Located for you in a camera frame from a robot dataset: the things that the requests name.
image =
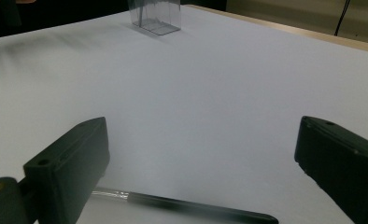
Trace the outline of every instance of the table surface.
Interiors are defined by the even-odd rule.
[[[104,116],[102,187],[352,223],[294,161],[304,115],[368,139],[368,51],[191,7],[164,36],[124,12],[0,38],[0,176]],[[90,199],[78,223],[168,222],[112,206]]]

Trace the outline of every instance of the clear plastic container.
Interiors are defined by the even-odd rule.
[[[128,0],[132,23],[156,35],[181,28],[180,0]]]

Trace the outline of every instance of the dark background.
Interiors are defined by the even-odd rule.
[[[193,4],[225,11],[227,0],[181,0],[181,5]],[[128,10],[126,0],[36,0],[33,4],[18,4],[21,27],[7,27],[0,10],[0,36],[90,20]]]

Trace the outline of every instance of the black plastic part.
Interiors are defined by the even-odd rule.
[[[303,117],[295,160],[355,223],[368,224],[368,140]]]
[[[15,0],[0,0],[0,8],[6,21],[6,25],[21,26],[21,16]]]
[[[165,210],[179,213],[187,213],[198,217],[214,218],[217,220],[237,221],[241,223],[252,223],[252,224],[279,223],[276,218],[266,214],[212,206],[202,203],[190,203],[175,199],[133,192],[129,194],[128,202],[162,208]]]
[[[14,178],[0,178],[0,224],[29,224],[19,185]]]
[[[74,224],[109,162],[106,120],[91,119],[24,165],[40,224]]]

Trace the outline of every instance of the beige wall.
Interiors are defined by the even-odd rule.
[[[346,0],[228,0],[227,11],[333,35]],[[368,0],[351,0],[339,36],[368,42]]]

